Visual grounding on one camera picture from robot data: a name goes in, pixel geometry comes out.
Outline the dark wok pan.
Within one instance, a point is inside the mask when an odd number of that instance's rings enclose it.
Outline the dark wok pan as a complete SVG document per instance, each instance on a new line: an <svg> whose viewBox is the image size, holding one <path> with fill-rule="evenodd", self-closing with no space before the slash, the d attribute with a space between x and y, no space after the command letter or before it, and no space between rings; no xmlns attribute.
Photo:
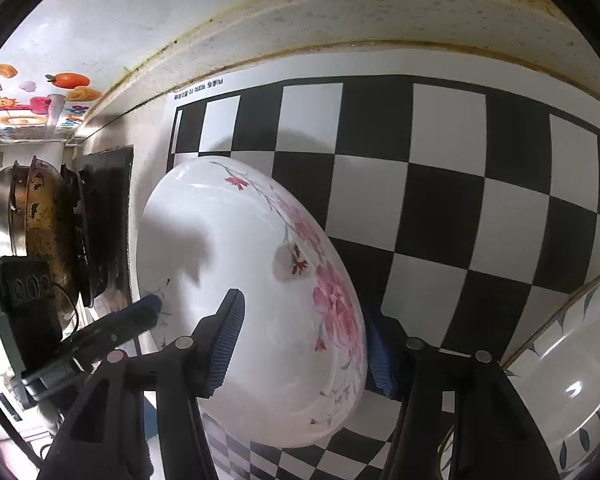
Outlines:
<svg viewBox="0 0 600 480"><path fill-rule="evenodd" d="M12 252L48 263L50 312L65 330L76 322L76 305L89 307L94 296L79 175L36 157L27 166L15 162L8 206Z"/></svg>

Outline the colourful wall stickers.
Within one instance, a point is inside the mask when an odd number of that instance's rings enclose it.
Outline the colourful wall stickers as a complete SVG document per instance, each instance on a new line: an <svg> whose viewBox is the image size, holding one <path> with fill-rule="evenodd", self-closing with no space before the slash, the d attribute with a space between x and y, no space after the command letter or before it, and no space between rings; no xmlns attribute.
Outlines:
<svg viewBox="0 0 600 480"><path fill-rule="evenodd" d="M0 63L0 140L67 139L102 97L83 74L28 74Z"/></svg>

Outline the white plate blue leaf rim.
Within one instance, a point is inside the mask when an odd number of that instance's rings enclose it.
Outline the white plate blue leaf rim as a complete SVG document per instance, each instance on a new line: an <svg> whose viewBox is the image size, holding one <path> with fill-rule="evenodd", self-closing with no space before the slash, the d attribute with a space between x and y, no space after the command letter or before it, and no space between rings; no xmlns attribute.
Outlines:
<svg viewBox="0 0 600 480"><path fill-rule="evenodd" d="M577 478L600 452L600 276L520 349L505 373L560 478Z"/></svg>

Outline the black gas stove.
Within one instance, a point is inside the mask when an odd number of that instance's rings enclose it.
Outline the black gas stove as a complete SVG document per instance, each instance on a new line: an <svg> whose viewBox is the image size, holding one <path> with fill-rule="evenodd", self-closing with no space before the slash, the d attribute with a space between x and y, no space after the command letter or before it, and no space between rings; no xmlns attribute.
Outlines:
<svg viewBox="0 0 600 480"><path fill-rule="evenodd" d="M93 299L131 302L129 211L133 166L130 146L81 156L78 177L86 276Z"/></svg>

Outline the white plate pink blossoms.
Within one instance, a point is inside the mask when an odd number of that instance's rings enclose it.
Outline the white plate pink blossoms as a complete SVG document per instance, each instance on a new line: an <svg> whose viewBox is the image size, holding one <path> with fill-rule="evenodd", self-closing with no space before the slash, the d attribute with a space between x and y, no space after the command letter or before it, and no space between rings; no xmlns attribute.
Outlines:
<svg viewBox="0 0 600 480"><path fill-rule="evenodd" d="M172 168L145 206L140 292L162 312L158 347L238 289L245 318L222 386L202 410L232 437L301 448L339 430L367 373L363 313L332 242L286 188L238 160Z"/></svg>

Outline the steel stock pot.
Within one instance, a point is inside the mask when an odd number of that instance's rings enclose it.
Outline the steel stock pot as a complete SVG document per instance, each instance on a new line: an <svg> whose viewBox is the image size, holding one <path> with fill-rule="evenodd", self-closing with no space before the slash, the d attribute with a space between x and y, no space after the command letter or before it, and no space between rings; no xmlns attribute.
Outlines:
<svg viewBox="0 0 600 480"><path fill-rule="evenodd" d="M27 255L26 215L28 166L14 162L0 170L0 256Z"/></svg>

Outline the black white checkered mat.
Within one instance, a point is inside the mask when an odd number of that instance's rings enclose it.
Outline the black white checkered mat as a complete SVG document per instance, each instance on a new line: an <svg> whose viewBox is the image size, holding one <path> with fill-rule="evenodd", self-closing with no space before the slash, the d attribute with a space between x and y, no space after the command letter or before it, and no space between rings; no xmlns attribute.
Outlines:
<svg viewBox="0 0 600 480"><path fill-rule="evenodd" d="M406 75L170 99L170 165L241 160L326 231L361 304L450 350L512 356L600 275L600 115Z"/></svg>

